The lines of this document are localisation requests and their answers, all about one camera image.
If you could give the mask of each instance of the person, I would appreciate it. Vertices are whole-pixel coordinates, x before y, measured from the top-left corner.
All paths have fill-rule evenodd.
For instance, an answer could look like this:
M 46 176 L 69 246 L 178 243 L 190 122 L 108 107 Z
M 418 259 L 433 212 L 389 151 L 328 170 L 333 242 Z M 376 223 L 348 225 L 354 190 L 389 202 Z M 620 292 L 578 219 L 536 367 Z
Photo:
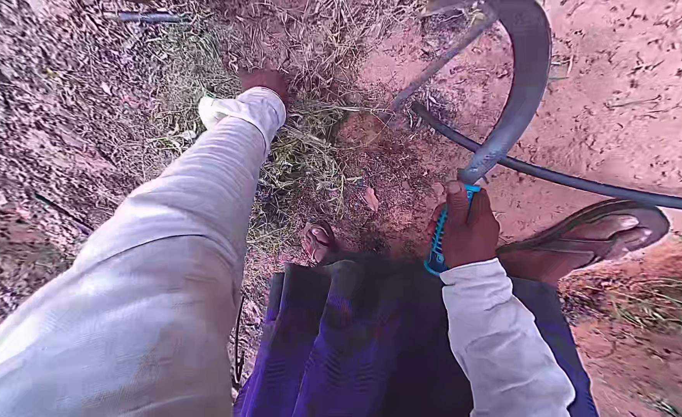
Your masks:
M 667 220 L 610 200 L 496 248 L 487 192 L 469 208 L 457 183 L 440 278 L 341 251 L 327 223 L 308 223 L 317 265 L 272 278 L 233 407 L 226 344 L 245 234 L 288 100 L 278 73 L 242 81 L 234 100 L 200 101 L 194 146 L 0 326 L 0 415 L 596 414 L 557 281 L 656 242 Z

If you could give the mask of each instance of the leaf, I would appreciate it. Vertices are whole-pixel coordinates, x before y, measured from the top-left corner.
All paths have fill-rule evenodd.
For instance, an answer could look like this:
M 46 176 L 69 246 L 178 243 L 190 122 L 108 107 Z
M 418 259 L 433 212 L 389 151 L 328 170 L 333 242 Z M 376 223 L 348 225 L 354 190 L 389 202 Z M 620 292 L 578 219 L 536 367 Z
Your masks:
M 377 200 L 377 196 L 374 195 L 374 188 L 367 187 L 367 189 L 364 190 L 362 198 L 369 208 L 372 209 L 372 212 L 377 213 L 377 210 L 379 210 L 379 200 Z

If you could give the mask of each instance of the black hose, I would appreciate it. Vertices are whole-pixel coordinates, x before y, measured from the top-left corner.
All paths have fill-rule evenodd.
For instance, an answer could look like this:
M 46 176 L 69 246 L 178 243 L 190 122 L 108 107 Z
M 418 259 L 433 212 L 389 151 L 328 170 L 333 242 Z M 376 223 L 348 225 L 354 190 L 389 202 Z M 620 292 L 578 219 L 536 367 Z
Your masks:
M 488 5 L 511 37 L 513 80 L 508 100 L 482 147 L 457 178 L 475 184 L 521 137 L 539 108 L 547 88 L 552 30 L 542 7 L 534 0 L 489 0 Z
M 474 140 L 460 134 L 456 130 L 442 123 L 426 110 L 426 107 L 419 102 L 414 102 L 411 109 L 416 112 L 423 120 L 425 120 L 432 128 L 436 129 L 440 134 L 451 139 L 460 146 L 465 147 L 470 151 L 477 151 L 480 146 Z M 682 197 L 674 197 L 671 195 L 657 194 L 651 192 L 641 192 L 624 187 L 616 187 L 615 185 L 607 185 L 597 183 L 596 181 L 584 180 L 576 176 L 560 174 L 559 172 L 551 171 L 547 168 L 531 165 L 510 156 L 501 158 L 498 161 L 499 165 L 522 172 L 527 175 L 541 178 L 542 180 L 551 181 L 568 187 L 577 188 L 586 192 L 602 194 L 609 197 L 620 198 L 624 200 L 634 200 L 648 205 L 659 205 L 661 207 L 669 207 L 671 209 L 682 210 Z

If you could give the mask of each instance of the purple cloth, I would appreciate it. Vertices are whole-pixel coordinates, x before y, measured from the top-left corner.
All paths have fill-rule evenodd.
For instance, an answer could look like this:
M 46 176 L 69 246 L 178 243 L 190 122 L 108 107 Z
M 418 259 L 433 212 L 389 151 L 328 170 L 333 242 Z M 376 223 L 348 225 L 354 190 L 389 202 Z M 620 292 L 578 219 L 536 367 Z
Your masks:
M 234 414 L 469 415 L 472 393 L 449 347 L 441 281 L 418 264 L 334 257 L 314 268 L 289 264 L 272 279 L 261 347 Z M 557 293 L 517 281 L 514 294 L 532 293 L 544 312 L 544 329 L 534 313 L 537 326 L 576 387 L 571 415 L 597 415 Z

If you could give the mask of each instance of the white sleeve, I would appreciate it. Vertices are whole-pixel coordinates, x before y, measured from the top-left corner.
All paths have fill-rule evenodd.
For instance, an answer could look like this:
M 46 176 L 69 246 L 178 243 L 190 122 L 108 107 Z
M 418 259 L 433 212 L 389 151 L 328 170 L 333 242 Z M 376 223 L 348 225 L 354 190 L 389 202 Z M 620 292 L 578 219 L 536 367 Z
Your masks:
M 194 146 L 3 322 L 0 416 L 230 414 L 245 234 L 286 113 L 266 88 L 204 113 Z
M 472 416 L 568 416 L 575 391 L 497 258 L 441 273 L 449 340 Z

